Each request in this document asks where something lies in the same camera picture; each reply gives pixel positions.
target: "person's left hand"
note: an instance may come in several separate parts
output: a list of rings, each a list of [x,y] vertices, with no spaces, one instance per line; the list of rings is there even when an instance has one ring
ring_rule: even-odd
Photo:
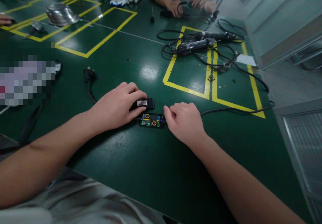
[[[11,16],[0,14],[0,25],[11,24],[11,20],[13,20]]]
[[[207,0],[190,0],[192,2],[191,7],[202,9],[206,6]]]
[[[97,135],[129,123],[146,109],[138,107],[129,112],[133,103],[139,98],[147,98],[147,94],[140,91],[133,82],[121,83],[87,111],[89,127]]]

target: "stainless steel bowl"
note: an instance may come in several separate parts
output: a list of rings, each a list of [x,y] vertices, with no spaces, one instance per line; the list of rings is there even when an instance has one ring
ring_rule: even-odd
[[[49,23],[58,27],[67,26],[79,22],[81,19],[66,4],[53,3],[46,7]]]

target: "white label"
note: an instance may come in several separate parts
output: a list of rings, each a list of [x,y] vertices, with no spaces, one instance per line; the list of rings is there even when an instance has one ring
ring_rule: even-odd
[[[137,101],[137,106],[147,106],[147,105],[148,105],[148,101],[147,100]]]

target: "person's right hand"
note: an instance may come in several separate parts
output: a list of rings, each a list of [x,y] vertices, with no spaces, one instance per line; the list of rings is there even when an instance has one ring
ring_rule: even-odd
[[[11,16],[0,14],[0,25],[11,24],[11,20],[13,20]]]
[[[179,6],[178,12],[179,3],[181,3],[181,0],[169,0],[169,2],[166,4],[167,9],[173,14],[175,18],[181,18],[181,15],[183,14],[182,5]]]
[[[133,103],[139,98],[147,98],[147,94],[138,89],[135,83],[121,83],[106,93],[100,100],[86,112],[88,125],[94,135],[119,128],[146,110],[138,107],[129,111]]]
[[[163,109],[170,131],[189,148],[207,137],[200,113],[193,103],[175,103],[170,108],[164,106]]]

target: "circuit board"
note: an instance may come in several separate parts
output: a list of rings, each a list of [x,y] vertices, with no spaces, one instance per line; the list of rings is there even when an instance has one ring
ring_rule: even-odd
[[[139,118],[139,125],[141,127],[162,128],[165,124],[165,119],[162,114],[144,113]]]

